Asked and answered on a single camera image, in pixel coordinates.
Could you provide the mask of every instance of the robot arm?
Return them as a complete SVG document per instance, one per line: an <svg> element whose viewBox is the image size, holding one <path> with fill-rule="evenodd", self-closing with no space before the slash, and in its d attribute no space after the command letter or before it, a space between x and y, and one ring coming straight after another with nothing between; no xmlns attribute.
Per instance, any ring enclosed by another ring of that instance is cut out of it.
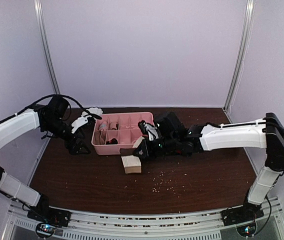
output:
<svg viewBox="0 0 284 240"><path fill-rule="evenodd" d="M51 132L55 136L62 138L70 154L80 154L82 150L86 150L86 153L89 154L90 151L82 141L79 131L85 125L93 123L95 118L100 118L103 112L96 107L90 108L85 110L82 116L72 122L71 125L68 125L62 120L68 106L68 101L62 96L54 95L47 105L34 104L28 106L27 109L0 121L0 149L19 136L36 128L41 128L42 132ZM60 226L68 224L65 219L69 219L69 212L49 208L46 196L7 174L1 166L0 193L31 208L30 218L43 221L50 220L51 216L57 216L60 221L58 223L54 222L54 224Z"/></svg>
<svg viewBox="0 0 284 240"><path fill-rule="evenodd" d="M264 166L248 190L243 206L222 212L226 226L263 216L261 204L284 171L284 128L275 114L267 113L265 118L251 122L207 123L185 128L177 116L170 112L155 118L154 126L141 122L139 127L145 139L133 151L133 155L141 159L162 155L190 156L192 153L223 148L266 149ZM151 131L156 131L158 137L154 137Z"/></svg>

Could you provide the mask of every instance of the pink divided container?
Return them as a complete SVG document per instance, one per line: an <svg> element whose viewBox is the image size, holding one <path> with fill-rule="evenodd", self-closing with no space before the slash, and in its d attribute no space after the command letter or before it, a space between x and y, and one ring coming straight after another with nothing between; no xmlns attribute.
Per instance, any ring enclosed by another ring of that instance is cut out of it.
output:
<svg viewBox="0 0 284 240"><path fill-rule="evenodd" d="M153 124L150 112L112 113L101 117L101 120L96 120L92 137L92 145L98 155L119 155L120 149L132 148L142 135L137 124L141 120ZM106 144L112 139L116 139L118 144Z"/></svg>

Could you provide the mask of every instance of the small wooden block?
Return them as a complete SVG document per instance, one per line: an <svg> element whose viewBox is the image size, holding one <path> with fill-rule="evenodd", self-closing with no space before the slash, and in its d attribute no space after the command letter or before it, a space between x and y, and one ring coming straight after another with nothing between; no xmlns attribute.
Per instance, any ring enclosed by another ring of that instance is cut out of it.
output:
<svg viewBox="0 0 284 240"><path fill-rule="evenodd" d="M141 161L138 157L122 156L122 162L126 174L140 174L142 172Z"/></svg>
<svg viewBox="0 0 284 240"><path fill-rule="evenodd" d="M137 148L138 145L143 141L144 137L140 137L136 140L133 148ZM127 155L128 152L133 152L133 149L121 149L121 158L126 174L140 174L142 173L141 161L138 157L133 155Z"/></svg>

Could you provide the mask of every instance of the brown table surface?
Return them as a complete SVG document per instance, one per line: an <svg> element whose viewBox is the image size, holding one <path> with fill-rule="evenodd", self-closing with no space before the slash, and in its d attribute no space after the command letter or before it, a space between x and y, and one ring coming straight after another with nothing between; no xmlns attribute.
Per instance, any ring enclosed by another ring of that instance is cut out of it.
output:
<svg viewBox="0 0 284 240"><path fill-rule="evenodd" d="M186 127L227 123L219 108L104 108L104 113L173 111ZM81 111L73 110L75 119ZM217 149L192 157L166 156L142 162L142 174L125 174L119 155L97 155L85 130L90 155L69 155L51 139L31 187L60 208L109 214L167 214L211 210L243 203L255 173L242 148Z"/></svg>

